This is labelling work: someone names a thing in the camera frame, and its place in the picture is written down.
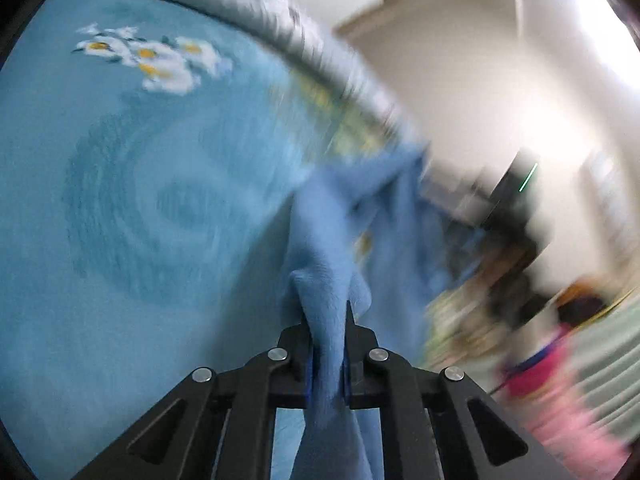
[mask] pink fabric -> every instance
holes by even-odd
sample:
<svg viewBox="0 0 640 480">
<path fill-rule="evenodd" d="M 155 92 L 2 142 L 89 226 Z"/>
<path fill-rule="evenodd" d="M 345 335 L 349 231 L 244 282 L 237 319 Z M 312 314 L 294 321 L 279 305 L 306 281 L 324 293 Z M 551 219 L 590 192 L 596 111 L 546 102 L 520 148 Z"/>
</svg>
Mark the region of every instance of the pink fabric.
<svg viewBox="0 0 640 480">
<path fill-rule="evenodd" d="M 517 378 L 515 386 L 508 388 L 510 405 L 521 424 L 580 480 L 611 480 L 629 452 L 594 424 L 590 410 L 574 386 L 574 374 L 565 365 L 567 355 L 564 342 L 558 342 L 544 359 L 550 360 L 548 364 L 535 370 L 542 364 L 539 363 L 523 373 L 533 371 L 532 378 Z M 542 377 L 546 380 L 540 384 Z"/>
<path fill-rule="evenodd" d="M 562 364 L 561 343 L 554 343 L 549 354 L 525 372 L 511 376 L 505 384 L 511 396 L 523 397 L 541 388 Z"/>
</svg>

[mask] daisy print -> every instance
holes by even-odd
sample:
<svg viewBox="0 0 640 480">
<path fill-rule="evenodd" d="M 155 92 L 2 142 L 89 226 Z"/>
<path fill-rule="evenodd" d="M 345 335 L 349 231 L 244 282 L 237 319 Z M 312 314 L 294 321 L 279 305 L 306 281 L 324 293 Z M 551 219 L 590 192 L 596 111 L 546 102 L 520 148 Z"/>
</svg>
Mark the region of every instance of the daisy print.
<svg viewBox="0 0 640 480">
<path fill-rule="evenodd" d="M 201 84 L 203 75 L 219 78 L 233 67 L 228 57 L 204 40 L 184 37 L 145 40 L 138 37 L 137 27 L 101 30 L 97 23 L 77 32 L 89 34 L 93 39 L 79 42 L 74 52 L 139 69 L 142 88 L 147 91 L 184 95 Z"/>
</svg>

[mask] light blue cloth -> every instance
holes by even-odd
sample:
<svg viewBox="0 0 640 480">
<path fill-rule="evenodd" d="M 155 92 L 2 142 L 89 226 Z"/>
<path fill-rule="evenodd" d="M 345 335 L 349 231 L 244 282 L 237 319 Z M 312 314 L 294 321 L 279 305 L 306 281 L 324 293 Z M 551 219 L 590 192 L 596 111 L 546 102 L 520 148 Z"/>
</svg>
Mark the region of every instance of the light blue cloth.
<svg viewBox="0 0 640 480">
<path fill-rule="evenodd" d="M 446 271 L 444 229 L 451 220 L 421 198 L 421 173 L 421 155 L 399 148 L 373 160 L 329 164 L 295 194 L 284 298 L 302 304 L 318 373 L 294 480 L 383 479 L 378 412 L 356 415 L 342 398 L 346 302 L 381 346 L 416 364 L 426 305 L 457 285 Z M 353 245 L 364 231 L 373 246 L 363 273 Z"/>
</svg>

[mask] metal screw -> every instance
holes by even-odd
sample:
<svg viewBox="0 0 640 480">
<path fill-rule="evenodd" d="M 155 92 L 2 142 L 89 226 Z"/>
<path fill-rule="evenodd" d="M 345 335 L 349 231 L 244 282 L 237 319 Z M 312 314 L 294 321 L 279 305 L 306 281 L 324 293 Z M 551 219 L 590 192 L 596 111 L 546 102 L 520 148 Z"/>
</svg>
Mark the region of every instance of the metal screw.
<svg viewBox="0 0 640 480">
<path fill-rule="evenodd" d="M 284 348 L 272 348 L 267 355 L 272 361 L 284 361 L 288 354 Z"/>
<path fill-rule="evenodd" d="M 213 372 L 208 368 L 197 368 L 193 371 L 193 374 L 191 374 L 191 379 L 197 383 L 206 383 L 207 381 L 210 381 L 212 377 Z"/>
<path fill-rule="evenodd" d="M 389 352 L 387 352 L 384 348 L 374 348 L 373 350 L 369 350 L 369 359 L 372 361 L 382 362 L 389 359 Z"/>
<path fill-rule="evenodd" d="M 449 381 L 461 381 L 462 378 L 465 376 L 465 373 L 457 366 L 450 366 L 448 368 L 445 368 L 444 376 Z"/>
</svg>

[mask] blue blanket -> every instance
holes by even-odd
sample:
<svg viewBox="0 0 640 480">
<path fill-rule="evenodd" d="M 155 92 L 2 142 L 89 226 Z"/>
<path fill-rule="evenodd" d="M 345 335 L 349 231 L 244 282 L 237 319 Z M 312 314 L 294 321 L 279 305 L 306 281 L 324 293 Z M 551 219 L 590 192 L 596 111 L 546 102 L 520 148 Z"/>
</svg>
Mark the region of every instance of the blue blanket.
<svg viewBox="0 0 640 480">
<path fill-rule="evenodd" d="M 377 411 L 356 416 L 341 395 L 346 302 L 384 348 L 416 364 L 425 340 L 425 306 L 456 285 L 445 265 L 450 219 L 420 197 L 422 168 L 419 154 L 395 150 L 327 165 L 295 195 L 285 298 L 302 304 L 319 367 L 293 479 L 384 476 Z M 369 254 L 357 254 L 363 236 Z M 359 266 L 363 256 L 366 264 Z"/>
<path fill-rule="evenodd" d="M 47 0 L 0 116 L 0 414 L 42 480 L 195 367 L 274 345 L 295 321 L 276 294 L 288 197 L 395 142 L 258 39 L 161 0 Z M 303 427 L 285 415 L 279 479 Z"/>
</svg>

